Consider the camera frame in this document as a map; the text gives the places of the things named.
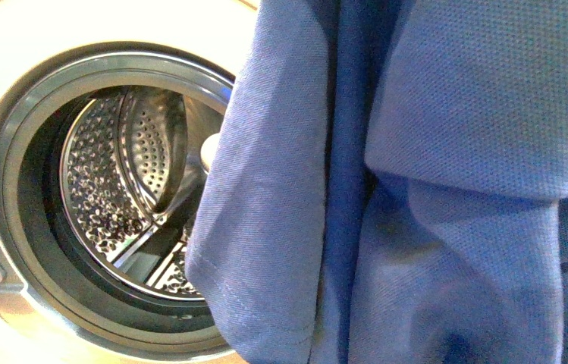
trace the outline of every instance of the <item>stainless steel drum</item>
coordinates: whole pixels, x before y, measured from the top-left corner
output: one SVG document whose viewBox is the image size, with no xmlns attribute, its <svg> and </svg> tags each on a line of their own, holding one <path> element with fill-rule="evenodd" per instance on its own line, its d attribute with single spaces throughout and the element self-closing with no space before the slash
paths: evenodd
<svg viewBox="0 0 568 364">
<path fill-rule="evenodd" d="M 91 256 L 144 293 L 202 300 L 184 255 L 220 114 L 181 94 L 126 86 L 95 94 L 61 153 L 64 211 Z"/>
</svg>

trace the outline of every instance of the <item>clothing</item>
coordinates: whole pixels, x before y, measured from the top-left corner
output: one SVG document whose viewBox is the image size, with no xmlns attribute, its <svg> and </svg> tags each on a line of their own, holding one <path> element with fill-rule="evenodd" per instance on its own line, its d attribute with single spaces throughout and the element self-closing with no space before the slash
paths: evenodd
<svg viewBox="0 0 568 364">
<path fill-rule="evenodd" d="M 264 0 L 188 249 L 251 363 L 568 363 L 568 0 Z"/>
</svg>

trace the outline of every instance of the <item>blue fabric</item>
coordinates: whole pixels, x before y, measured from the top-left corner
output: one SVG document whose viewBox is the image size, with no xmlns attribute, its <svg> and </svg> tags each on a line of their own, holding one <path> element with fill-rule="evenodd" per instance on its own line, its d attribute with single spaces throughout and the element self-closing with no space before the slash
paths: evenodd
<svg viewBox="0 0 568 364">
<path fill-rule="evenodd" d="M 568 0 L 264 0 L 186 270 L 255 364 L 568 363 Z"/>
</svg>

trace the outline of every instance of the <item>blue shirt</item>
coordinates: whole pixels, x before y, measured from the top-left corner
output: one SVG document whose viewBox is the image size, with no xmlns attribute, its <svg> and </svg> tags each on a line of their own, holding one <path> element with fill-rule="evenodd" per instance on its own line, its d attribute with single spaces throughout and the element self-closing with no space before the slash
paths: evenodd
<svg viewBox="0 0 568 364">
<path fill-rule="evenodd" d="M 568 363 L 568 0 L 264 0 L 188 249 L 251 363 Z"/>
</svg>

